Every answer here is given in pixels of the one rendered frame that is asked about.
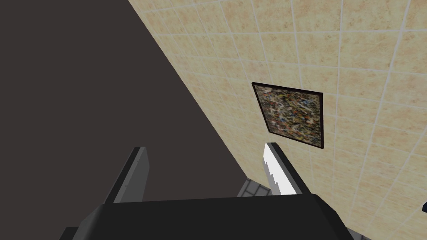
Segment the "black framed abstract painting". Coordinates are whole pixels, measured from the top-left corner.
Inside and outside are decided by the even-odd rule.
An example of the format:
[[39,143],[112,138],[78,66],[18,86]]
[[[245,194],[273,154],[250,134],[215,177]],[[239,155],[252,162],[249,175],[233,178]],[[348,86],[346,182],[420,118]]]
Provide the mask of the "black framed abstract painting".
[[269,133],[324,149],[323,93],[252,82]]

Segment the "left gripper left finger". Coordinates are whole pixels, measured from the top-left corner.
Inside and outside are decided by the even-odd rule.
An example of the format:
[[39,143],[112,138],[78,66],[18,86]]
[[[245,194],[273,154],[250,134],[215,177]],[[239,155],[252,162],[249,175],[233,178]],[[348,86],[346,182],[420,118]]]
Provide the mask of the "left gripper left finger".
[[145,147],[135,147],[111,188],[105,203],[141,202],[149,174]]

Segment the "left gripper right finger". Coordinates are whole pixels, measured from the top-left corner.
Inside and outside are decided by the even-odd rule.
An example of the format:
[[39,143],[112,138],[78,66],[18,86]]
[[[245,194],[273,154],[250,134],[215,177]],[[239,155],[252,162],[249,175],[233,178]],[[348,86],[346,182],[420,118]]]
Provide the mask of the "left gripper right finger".
[[265,143],[263,161],[272,195],[311,193],[276,142]]

